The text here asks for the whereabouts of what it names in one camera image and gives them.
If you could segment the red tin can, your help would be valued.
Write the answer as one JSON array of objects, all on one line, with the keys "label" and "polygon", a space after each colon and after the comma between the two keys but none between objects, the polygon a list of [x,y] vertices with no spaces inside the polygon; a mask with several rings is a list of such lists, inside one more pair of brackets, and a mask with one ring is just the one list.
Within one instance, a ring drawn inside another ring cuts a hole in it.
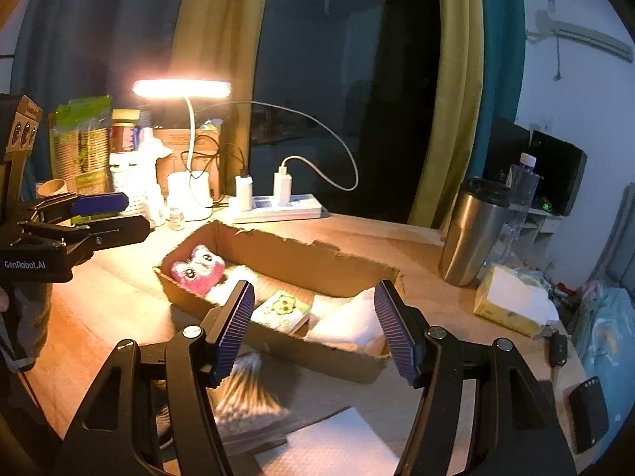
[{"label": "red tin can", "polygon": [[124,119],[113,121],[110,130],[110,150],[112,153],[127,153],[135,150],[136,124]]}]

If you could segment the green snack bag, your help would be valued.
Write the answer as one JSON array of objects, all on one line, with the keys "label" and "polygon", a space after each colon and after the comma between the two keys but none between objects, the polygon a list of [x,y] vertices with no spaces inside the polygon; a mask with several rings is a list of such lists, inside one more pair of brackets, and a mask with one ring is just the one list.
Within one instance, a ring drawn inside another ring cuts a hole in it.
[{"label": "green snack bag", "polygon": [[50,162],[55,179],[75,194],[111,191],[110,95],[69,100],[50,113]]}]

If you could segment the bag of cotton swabs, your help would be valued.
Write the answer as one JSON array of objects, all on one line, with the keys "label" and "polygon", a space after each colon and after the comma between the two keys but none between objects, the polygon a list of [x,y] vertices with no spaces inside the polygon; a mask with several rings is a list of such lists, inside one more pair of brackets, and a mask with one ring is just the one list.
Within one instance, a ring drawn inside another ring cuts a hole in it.
[{"label": "bag of cotton swabs", "polygon": [[206,388],[216,429],[223,441],[263,432],[290,417],[291,412],[265,388],[260,379],[261,369],[260,355],[255,351],[246,353],[236,360],[233,371],[219,387]]}]

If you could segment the white wall air conditioner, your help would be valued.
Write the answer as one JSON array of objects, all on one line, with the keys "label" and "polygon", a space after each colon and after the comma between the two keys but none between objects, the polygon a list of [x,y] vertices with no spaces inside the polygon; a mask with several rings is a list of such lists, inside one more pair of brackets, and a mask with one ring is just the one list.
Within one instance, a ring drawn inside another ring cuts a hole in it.
[{"label": "white wall air conditioner", "polygon": [[591,28],[570,24],[567,21],[556,21],[546,10],[535,12],[535,24],[540,36],[558,36],[594,47],[596,50],[603,50],[626,62],[634,61],[633,47],[629,44]]}]

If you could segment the black car key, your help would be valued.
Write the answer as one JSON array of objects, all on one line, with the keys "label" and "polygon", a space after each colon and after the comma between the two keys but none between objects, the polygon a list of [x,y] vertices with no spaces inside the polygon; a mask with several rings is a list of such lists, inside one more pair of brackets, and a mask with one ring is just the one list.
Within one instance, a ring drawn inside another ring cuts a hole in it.
[{"label": "black car key", "polygon": [[561,368],[565,367],[568,361],[568,336],[555,326],[544,326],[535,338],[547,343],[546,356],[551,370],[550,379],[555,384]]}]

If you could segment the white power strip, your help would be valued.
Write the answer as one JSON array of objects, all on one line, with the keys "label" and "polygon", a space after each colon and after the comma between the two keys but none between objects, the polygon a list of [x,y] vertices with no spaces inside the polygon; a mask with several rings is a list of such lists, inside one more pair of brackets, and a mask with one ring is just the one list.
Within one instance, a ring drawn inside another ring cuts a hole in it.
[{"label": "white power strip", "polygon": [[272,196],[252,198],[252,209],[241,211],[236,197],[230,197],[226,218],[233,224],[272,223],[273,221],[316,219],[321,217],[323,206],[312,194],[292,194],[290,202],[275,203]]}]

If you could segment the pink plush toy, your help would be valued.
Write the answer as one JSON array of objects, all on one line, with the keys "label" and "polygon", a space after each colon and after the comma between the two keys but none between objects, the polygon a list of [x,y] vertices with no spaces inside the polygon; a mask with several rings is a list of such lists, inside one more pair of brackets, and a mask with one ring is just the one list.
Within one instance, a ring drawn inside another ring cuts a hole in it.
[{"label": "pink plush toy", "polygon": [[185,261],[172,264],[171,275],[192,294],[204,297],[223,278],[225,261],[207,246],[197,245]]}]

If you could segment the yellow tissue pack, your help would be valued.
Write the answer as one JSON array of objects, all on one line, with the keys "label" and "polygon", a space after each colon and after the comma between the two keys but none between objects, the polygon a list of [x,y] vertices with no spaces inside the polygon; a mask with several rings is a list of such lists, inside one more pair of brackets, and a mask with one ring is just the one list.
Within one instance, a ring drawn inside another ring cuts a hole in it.
[{"label": "yellow tissue pack", "polygon": [[496,263],[477,288],[473,313],[528,338],[540,338],[560,320],[540,282]]}]

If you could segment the yellow green curtain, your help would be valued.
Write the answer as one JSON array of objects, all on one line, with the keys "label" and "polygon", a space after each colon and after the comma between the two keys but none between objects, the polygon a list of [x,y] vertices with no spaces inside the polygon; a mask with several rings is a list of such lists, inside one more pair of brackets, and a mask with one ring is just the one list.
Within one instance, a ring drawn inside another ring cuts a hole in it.
[{"label": "yellow green curtain", "polygon": [[482,0],[440,0],[440,53],[431,137],[408,223],[438,228],[466,175],[484,70]]}]

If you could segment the white waffle cloth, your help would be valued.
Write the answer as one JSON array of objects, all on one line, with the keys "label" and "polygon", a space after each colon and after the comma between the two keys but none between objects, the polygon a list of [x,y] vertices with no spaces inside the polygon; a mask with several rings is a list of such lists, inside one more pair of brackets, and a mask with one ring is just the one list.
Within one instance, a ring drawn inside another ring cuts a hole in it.
[{"label": "white waffle cloth", "polygon": [[398,465],[354,407],[287,435],[255,460],[265,475],[393,475]]}]

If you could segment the black phone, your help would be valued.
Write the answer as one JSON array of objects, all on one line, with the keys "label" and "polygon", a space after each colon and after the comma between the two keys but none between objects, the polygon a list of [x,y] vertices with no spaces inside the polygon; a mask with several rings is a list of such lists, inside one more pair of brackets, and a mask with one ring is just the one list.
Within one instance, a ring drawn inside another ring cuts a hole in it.
[{"label": "black phone", "polygon": [[609,429],[606,400],[600,379],[593,376],[581,382],[568,396],[573,417],[573,436],[577,453],[597,445]]}]

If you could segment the white usb charger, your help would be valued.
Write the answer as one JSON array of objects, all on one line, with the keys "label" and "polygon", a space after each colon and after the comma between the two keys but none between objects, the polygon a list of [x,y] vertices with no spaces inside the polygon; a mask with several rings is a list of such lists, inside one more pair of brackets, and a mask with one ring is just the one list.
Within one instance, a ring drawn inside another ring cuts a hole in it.
[{"label": "white usb charger", "polygon": [[273,175],[273,201],[276,205],[288,205],[291,201],[293,177],[287,172],[284,163]]}]

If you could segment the clear plastic water bottle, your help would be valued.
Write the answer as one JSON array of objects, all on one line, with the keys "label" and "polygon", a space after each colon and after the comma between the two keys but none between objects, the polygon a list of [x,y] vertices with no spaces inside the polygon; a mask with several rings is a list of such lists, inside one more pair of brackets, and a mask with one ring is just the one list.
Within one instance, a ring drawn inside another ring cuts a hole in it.
[{"label": "clear plastic water bottle", "polygon": [[510,205],[502,230],[484,262],[484,270],[493,267],[494,264],[509,268],[517,265],[517,262],[512,260],[512,250],[520,238],[539,182],[539,176],[534,172],[536,161],[534,156],[522,153],[519,162],[509,169],[506,186],[510,189]]}]

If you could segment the white pill bottle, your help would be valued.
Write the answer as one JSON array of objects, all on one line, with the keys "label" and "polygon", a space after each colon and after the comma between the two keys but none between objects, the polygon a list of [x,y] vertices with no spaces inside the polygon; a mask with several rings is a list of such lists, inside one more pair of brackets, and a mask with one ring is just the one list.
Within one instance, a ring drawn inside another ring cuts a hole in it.
[{"label": "white pill bottle", "polygon": [[173,231],[181,231],[185,228],[185,217],[179,205],[169,207],[169,227]]}]

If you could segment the stainless steel travel tumbler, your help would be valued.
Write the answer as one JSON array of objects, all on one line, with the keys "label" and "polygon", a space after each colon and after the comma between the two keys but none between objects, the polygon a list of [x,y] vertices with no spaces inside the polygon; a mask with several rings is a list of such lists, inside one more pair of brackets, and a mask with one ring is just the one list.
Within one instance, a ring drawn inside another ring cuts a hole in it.
[{"label": "stainless steel travel tumbler", "polygon": [[462,183],[439,260],[441,278],[453,286],[473,283],[502,230],[511,201],[503,183],[469,177]]}]

